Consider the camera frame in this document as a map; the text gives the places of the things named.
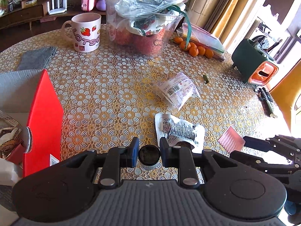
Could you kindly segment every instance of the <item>mug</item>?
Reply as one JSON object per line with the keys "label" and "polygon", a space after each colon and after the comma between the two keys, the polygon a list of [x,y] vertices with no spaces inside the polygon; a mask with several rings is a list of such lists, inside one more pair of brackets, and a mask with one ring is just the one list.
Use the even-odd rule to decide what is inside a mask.
{"label": "mug", "polygon": [[[98,13],[81,13],[66,21],[61,29],[63,38],[73,42],[74,49],[80,53],[92,52],[99,47],[100,20]],[[72,27],[72,38],[66,35],[65,25]]]}

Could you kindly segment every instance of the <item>round table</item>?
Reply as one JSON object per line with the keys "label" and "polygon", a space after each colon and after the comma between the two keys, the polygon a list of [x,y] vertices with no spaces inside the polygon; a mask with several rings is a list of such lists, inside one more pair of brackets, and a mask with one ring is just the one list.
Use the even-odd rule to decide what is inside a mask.
{"label": "round table", "polygon": [[[242,137],[263,139],[283,134],[287,129],[283,118],[269,118],[264,114],[254,86],[242,83],[227,53],[224,62],[191,57],[170,42],[159,57],[134,59],[118,55],[108,47],[105,25],[101,25],[100,38],[97,50],[78,53],[63,40],[60,30],[55,30],[0,53],[0,73],[5,73],[15,70],[23,52],[57,47],[47,70],[65,112],[62,159],[90,148],[101,153],[115,146],[127,146],[133,137],[139,138],[140,146],[156,145],[154,116],[158,112],[170,112],[153,94],[152,84],[178,72],[195,82],[201,98],[191,97],[176,116],[205,127],[204,148],[228,155],[217,140],[230,125]],[[209,78],[208,85],[204,84],[203,74]],[[261,155],[246,147],[243,151]],[[147,171],[137,163],[136,168],[123,168],[121,178],[176,179],[177,169],[165,168],[159,162],[156,169]]]}

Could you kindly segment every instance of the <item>barcode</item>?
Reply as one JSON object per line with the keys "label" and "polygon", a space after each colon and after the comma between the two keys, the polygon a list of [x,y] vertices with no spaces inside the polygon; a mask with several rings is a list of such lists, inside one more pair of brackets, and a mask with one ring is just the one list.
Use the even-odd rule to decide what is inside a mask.
{"label": "barcode", "polygon": [[171,96],[173,95],[176,91],[180,90],[180,87],[178,85],[173,86],[171,89],[167,91],[167,93]]}
{"label": "barcode", "polygon": [[50,166],[55,165],[59,162],[60,161],[57,158],[55,158],[52,154],[50,154]]}

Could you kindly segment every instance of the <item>red box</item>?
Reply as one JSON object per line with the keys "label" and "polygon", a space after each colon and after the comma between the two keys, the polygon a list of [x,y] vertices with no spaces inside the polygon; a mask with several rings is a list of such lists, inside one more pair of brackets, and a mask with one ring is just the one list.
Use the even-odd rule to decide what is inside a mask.
{"label": "red box", "polygon": [[0,74],[0,109],[29,127],[32,148],[23,153],[23,176],[60,161],[63,108],[47,70],[22,70]]}

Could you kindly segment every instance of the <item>green ribbon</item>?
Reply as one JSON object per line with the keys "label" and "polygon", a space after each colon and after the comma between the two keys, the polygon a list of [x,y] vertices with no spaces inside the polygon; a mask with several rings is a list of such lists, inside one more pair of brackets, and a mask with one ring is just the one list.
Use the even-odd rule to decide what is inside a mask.
{"label": "green ribbon", "polygon": [[177,5],[171,5],[167,8],[169,11],[170,10],[175,10],[181,14],[183,14],[187,20],[187,25],[188,25],[188,32],[187,32],[187,39],[186,39],[186,47],[188,46],[188,43],[190,41],[190,36],[191,36],[191,24],[189,22],[189,18],[186,12],[182,11]]}

